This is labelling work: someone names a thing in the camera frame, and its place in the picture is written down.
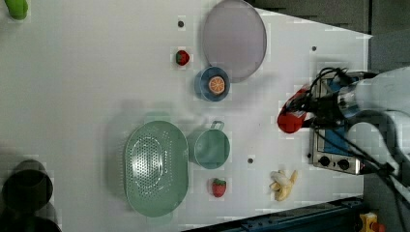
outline perforated basket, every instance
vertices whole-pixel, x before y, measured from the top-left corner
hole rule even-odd
[[[168,122],[137,129],[128,142],[125,165],[127,198],[144,216],[169,214],[187,194],[187,139]]]

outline red object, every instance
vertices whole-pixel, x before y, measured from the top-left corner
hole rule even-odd
[[[190,55],[185,50],[179,50],[176,54],[176,62],[180,66],[185,66],[190,60]]]
[[[386,226],[377,222],[372,223],[370,228],[375,232],[386,232]]]
[[[302,124],[304,123],[305,118],[307,117],[307,114],[304,113],[302,115],[297,115],[294,112],[285,112],[286,105],[298,97],[299,95],[303,94],[308,90],[307,87],[303,87],[300,89],[292,98],[290,98],[286,104],[283,106],[282,110],[280,111],[280,114],[278,116],[278,126],[279,128],[286,133],[294,133],[298,131],[301,127]]]
[[[214,194],[215,197],[222,197],[225,194],[226,191],[226,182],[215,179],[214,182],[212,183],[212,193]]]

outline metal plate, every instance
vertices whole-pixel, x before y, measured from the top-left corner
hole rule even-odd
[[[259,13],[242,0],[225,0],[208,14],[203,49],[211,66],[225,70],[231,82],[251,76],[266,53],[266,30]]]

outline mug handle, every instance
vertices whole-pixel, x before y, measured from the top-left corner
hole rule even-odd
[[[214,123],[212,123],[211,129],[217,129],[217,130],[222,131],[223,126],[225,126],[225,123],[223,121],[214,121]]]

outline red strawberry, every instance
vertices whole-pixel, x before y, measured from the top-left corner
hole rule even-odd
[[[226,191],[226,182],[223,180],[215,179],[212,183],[212,193],[215,197],[222,197]]]
[[[179,50],[175,58],[177,64],[180,66],[185,66],[187,62],[190,60],[190,56],[187,54],[185,50]]]

